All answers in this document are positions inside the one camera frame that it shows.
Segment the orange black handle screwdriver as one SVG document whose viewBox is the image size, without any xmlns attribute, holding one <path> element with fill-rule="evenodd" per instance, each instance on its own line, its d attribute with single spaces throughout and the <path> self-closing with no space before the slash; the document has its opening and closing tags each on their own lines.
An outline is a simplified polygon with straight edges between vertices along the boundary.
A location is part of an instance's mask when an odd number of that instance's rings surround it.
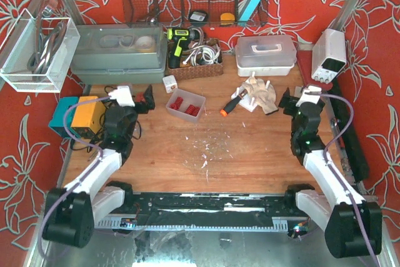
<svg viewBox="0 0 400 267">
<path fill-rule="evenodd" d="M 234 108 L 239 104 L 239 102 L 248 94 L 247 89 L 243 89 L 240 93 L 237 94 L 235 98 L 230 100 L 225 107 L 220 110 L 222 116 L 226 117 Z"/>
</svg>

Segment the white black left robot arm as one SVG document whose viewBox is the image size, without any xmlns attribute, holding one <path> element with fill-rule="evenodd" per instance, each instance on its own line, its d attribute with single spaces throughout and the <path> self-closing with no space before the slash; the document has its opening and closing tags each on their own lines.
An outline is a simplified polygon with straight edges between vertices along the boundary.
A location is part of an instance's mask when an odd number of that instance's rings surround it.
<svg viewBox="0 0 400 267">
<path fill-rule="evenodd" d="M 77 112 L 88 104 L 112 101 L 101 123 L 103 138 L 99 144 L 82 140 L 64 127 L 68 136 L 97 151 L 96 157 L 86 169 L 63 188 L 53 188 L 46 196 L 45 212 L 39 230 L 37 245 L 52 241 L 77 248 L 85 247 L 94 226 L 113 210 L 124 205 L 126 190 L 108 186 L 106 181 L 119 170 L 129 158 L 133 140 L 141 138 L 138 115 L 155 108 L 153 87 L 149 85 L 137 100 L 129 86 L 117 86 L 106 97 L 88 99 L 73 104 L 64 113 L 67 120 L 71 112 Z"/>
</svg>

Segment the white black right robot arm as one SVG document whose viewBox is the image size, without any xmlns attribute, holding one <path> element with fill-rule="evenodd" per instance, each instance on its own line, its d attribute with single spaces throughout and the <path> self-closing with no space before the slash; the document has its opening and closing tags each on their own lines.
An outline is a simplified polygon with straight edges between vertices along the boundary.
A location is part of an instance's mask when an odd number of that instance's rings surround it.
<svg viewBox="0 0 400 267">
<path fill-rule="evenodd" d="M 318 135 L 324 103 L 321 88 L 308 86 L 300 97 L 285 90 L 279 102 L 291 117 L 291 151 L 313 176 L 323 194 L 305 184 L 288 187 L 290 206 L 305 212 L 324 232 L 329 252 L 335 258 L 370 255 L 377 260 L 382 250 L 382 212 L 345 179 Z"/>
</svg>

